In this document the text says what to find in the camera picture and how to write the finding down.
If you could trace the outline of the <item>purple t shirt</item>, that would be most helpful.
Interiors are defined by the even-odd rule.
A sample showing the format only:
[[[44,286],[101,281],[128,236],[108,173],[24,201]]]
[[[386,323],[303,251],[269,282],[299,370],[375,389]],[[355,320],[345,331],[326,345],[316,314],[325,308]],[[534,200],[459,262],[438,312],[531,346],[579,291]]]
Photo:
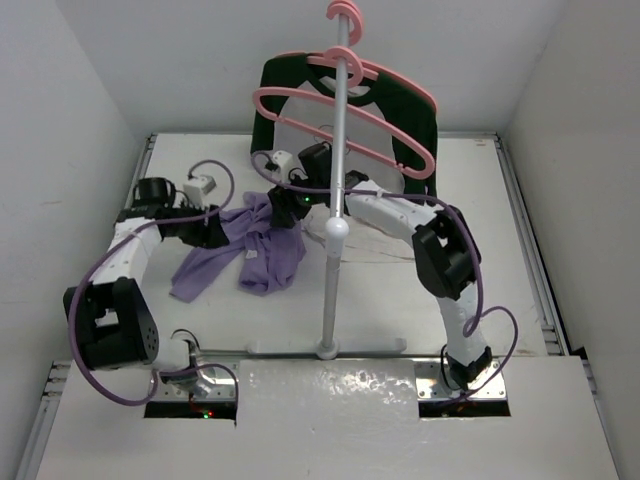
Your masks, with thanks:
[[[220,214],[227,245],[194,248],[185,257],[171,278],[172,297],[194,301],[238,256],[243,258],[238,276],[241,289],[264,296],[292,285],[306,254],[301,227],[271,226],[272,206],[265,193],[246,192],[243,202],[242,207]]]

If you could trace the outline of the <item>pink hanger front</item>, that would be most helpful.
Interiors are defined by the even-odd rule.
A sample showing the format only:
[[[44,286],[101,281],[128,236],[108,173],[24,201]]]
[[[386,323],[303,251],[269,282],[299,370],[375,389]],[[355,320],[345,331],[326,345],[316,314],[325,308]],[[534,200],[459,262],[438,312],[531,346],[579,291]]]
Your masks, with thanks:
[[[311,65],[307,60],[304,55],[274,57],[268,60],[262,70],[260,85],[300,89],[333,98],[336,86],[335,70]],[[291,120],[323,132],[333,131],[332,103],[323,104],[304,98],[284,96],[264,96],[262,103],[269,111]],[[427,101],[387,75],[380,73],[376,80],[363,78],[359,85],[349,89],[348,103],[390,123],[422,145],[433,158],[437,157],[436,112]],[[424,168],[424,161],[420,155],[404,142],[353,114],[348,114],[346,118],[346,137],[410,168]],[[316,135],[274,122],[256,113],[250,151],[285,150],[298,153],[317,138]],[[353,150],[346,154],[345,168],[362,171],[379,184],[386,184],[393,190],[409,190],[414,183],[427,184],[436,178],[435,173],[420,180],[408,177]]]

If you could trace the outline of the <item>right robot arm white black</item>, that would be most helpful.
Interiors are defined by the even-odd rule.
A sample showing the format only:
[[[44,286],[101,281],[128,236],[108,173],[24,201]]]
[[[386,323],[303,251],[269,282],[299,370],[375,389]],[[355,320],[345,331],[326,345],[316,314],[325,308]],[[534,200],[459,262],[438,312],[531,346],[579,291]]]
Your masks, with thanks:
[[[276,226],[291,228],[312,207],[331,200],[331,148],[325,143],[302,152],[301,175],[272,183],[268,199]],[[481,255],[462,213],[426,194],[392,193],[367,175],[351,170],[341,194],[344,214],[405,242],[416,274],[438,302],[447,336],[449,376],[459,389],[489,367],[493,355],[479,327],[484,285]]]

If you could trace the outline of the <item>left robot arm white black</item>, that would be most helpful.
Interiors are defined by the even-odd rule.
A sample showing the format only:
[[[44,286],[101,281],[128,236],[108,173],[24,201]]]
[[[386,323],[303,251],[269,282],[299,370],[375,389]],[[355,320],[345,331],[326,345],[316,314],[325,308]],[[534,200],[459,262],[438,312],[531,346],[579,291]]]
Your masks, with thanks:
[[[131,202],[115,220],[107,252],[76,287],[63,296],[72,354],[92,386],[97,371],[128,367],[171,376],[193,366],[193,343],[159,332],[141,284],[161,243],[177,239],[191,247],[228,245],[220,206],[188,198],[178,201],[175,185],[161,177],[142,179]]]

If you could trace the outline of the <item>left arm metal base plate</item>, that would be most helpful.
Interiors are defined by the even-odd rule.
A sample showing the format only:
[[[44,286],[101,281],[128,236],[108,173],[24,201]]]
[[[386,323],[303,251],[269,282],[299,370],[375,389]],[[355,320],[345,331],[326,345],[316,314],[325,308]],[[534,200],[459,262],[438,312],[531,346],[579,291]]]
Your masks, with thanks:
[[[191,397],[196,402],[234,402],[237,398],[236,381],[239,364],[205,364],[201,369],[188,372],[172,372],[160,376],[153,398],[159,402],[186,402]]]

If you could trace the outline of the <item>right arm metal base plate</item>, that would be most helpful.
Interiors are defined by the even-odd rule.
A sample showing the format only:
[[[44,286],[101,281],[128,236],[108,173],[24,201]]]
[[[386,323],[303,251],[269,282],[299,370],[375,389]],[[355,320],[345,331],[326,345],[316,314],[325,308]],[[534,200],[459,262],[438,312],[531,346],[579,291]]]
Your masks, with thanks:
[[[464,391],[449,375],[447,360],[439,357],[413,358],[415,385],[420,401],[438,402],[455,399]],[[494,360],[468,384],[470,401],[506,401],[507,389],[501,363]]]

